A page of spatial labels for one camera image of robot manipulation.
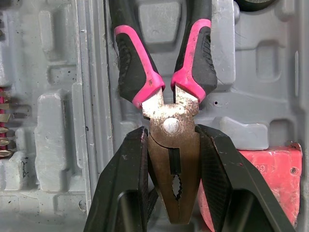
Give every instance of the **textured black surface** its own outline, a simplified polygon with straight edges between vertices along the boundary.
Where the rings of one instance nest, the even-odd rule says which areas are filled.
[[[261,173],[231,139],[203,125],[196,131],[201,140],[202,183],[216,232],[294,232]]]
[[[175,71],[183,67],[183,59],[187,47],[191,27],[199,19],[211,21],[212,1],[211,0],[187,0],[187,21],[183,42],[177,58]],[[209,94],[217,87],[217,76],[211,58],[211,30],[202,28],[197,39],[197,46],[194,55],[192,76],[194,80]]]
[[[217,88],[217,74],[211,58],[211,29],[204,27],[199,31],[194,53],[192,76],[209,94]]]
[[[260,11],[276,0],[235,0],[241,11]]]
[[[132,27],[145,48],[153,70],[157,72],[143,41],[134,3],[131,0],[109,0],[112,29],[121,25]],[[131,102],[146,83],[146,73],[130,37],[124,33],[118,34],[116,42],[119,50],[119,95]]]
[[[132,102],[146,83],[146,74],[129,36],[119,34],[116,36],[116,42],[119,50],[119,95]]]
[[[149,203],[147,130],[141,127],[127,134],[101,173],[84,232],[146,231]]]

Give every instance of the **gray plastic surface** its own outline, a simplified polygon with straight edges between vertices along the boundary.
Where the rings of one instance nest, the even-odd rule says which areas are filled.
[[[117,92],[117,48],[103,0],[0,2],[0,86],[18,107],[7,127],[17,152],[0,160],[0,231],[82,231],[99,174],[126,133],[148,125]],[[183,0],[137,0],[142,33],[172,102],[171,75],[185,24]],[[301,143],[297,231],[309,231],[309,1],[278,0],[241,13],[213,0],[212,56],[218,88],[196,123],[231,133],[241,149]],[[196,205],[170,225],[160,201],[148,231],[207,231]]]

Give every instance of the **drill bit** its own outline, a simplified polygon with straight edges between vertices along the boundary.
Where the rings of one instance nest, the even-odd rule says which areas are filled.
[[[0,97],[3,97],[4,102],[7,102],[7,101],[9,101],[11,99],[11,97],[6,95],[5,92],[0,92]]]
[[[0,122],[8,122],[11,114],[0,114]]]
[[[0,138],[0,146],[7,146],[11,143],[11,140],[8,138]]]
[[[13,151],[10,150],[0,150],[0,159],[1,158],[9,158],[14,154]]]
[[[0,127],[0,134],[8,132],[10,129],[7,127]]]
[[[10,109],[10,104],[8,103],[0,104],[0,110],[9,110],[9,109]]]

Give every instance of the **black rubber grip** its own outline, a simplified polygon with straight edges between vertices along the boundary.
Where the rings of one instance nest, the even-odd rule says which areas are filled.
[[[200,19],[211,21],[211,0],[187,0],[186,28],[175,71],[184,66],[184,56],[192,26]],[[198,33],[192,66],[193,79],[209,94],[217,88],[217,75],[211,58],[211,29],[202,27]]]
[[[109,0],[109,8],[112,29],[122,25],[133,28],[143,44],[153,70],[157,72],[142,38],[135,10],[136,5],[131,0]],[[120,33],[116,35],[116,42],[119,50],[119,95],[132,102],[135,95],[146,83],[146,73],[131,38],[125,33]]]
[[[241,11],[253,12],[260,11],[270,4],[272,4],[275,0],[235,0],[239,6]]]

